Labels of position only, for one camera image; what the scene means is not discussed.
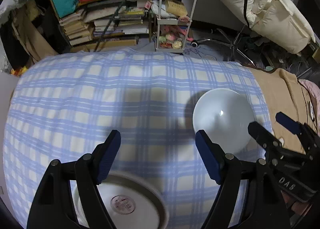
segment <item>metal pin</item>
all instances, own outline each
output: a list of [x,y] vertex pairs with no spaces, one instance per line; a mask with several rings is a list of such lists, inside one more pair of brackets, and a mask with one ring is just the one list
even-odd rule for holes
[[59,163],[59,160],[53,160],[50,164],[51,166],[57,166]]
[[273,160],[272,160],[272,164],[273,164],[273,166],[278,165],[278,160],[277,160],[277,159],[273,159]]
[[266,160],[264,159],[259,159],[258,162],[261,164],[261,165],[265,165],[267,162]]
[[226,153],[225,157],[226,157],[228,160],[233,160],[234,155],[231,154],[231,153]]
[[91,157],[92,157],[92,155],[91,155],[90,153],[86,153],[85,155],[83,155],[82,158],[83,158],[84,160],[90,160]]

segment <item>bowl label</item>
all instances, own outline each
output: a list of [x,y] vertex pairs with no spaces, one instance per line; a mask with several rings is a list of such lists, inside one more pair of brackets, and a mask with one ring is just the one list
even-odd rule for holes
[[126,195],[117,195],[113,197],[110,201],[110,205],[115,212],[121,215],[131,214],[136,208],[133,199]]

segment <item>pink blanket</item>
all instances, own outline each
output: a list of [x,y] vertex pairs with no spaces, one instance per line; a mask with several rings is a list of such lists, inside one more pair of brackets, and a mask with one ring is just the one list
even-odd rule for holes
[[311,81],[300,79],[299,82],[304,85],[304,87],[309,91],[310,95],[314,97],[314,102],[312,102],[315,108],[316,122],[318,128],[318,135],[320,136],[320,88]]

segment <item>blue gripper pad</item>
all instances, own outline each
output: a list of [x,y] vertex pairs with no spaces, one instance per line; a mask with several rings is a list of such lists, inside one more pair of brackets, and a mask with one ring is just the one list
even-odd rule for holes
[[276,121],[293,134],[299,135],[301,133],[300,124],[282,112],[276,114]]
[[211,142],[204,130],[200,130],[196,133],[196,147],[205,168],[207,169],[209,177],[215,180],[217,184],[220,184],[220,171],[224,166],[224,160],[221,156],[221,154],[224,155],[223,150],[218,144]]
[[110,136],[114,136],[111,138],[111,142],[104,152],[98,167],[98,175],[97,175],[97,184],[100,184],[103,180],[105,180],[109,174],[113,161],[118,153],[121,144],[121,135],[120,132],[113,130]]

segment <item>stack of books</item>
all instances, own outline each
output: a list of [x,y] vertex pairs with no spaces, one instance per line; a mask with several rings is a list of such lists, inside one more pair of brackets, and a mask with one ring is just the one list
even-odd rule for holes
[[[111,7],[108,9],[105,8],[104,11],[96,10],[87,14],[84,22],[94,23],[94,37],[100,37],[103,34],[103,31],[109,24],[115,10],[116,7]],[[148,24],[143,22],[144,15],[144,8],[131,7],[127,10],[125,7],[122,8],[119,15],[116,17],[116,20],[109,25],[105,35],[148,34]]]
[[84,9],[79,9],[73,14],[70,14],[59,21],[71,46],[89,42],[92,40],[94,28],[91,24],[84,23],[83,19],[86,16]]

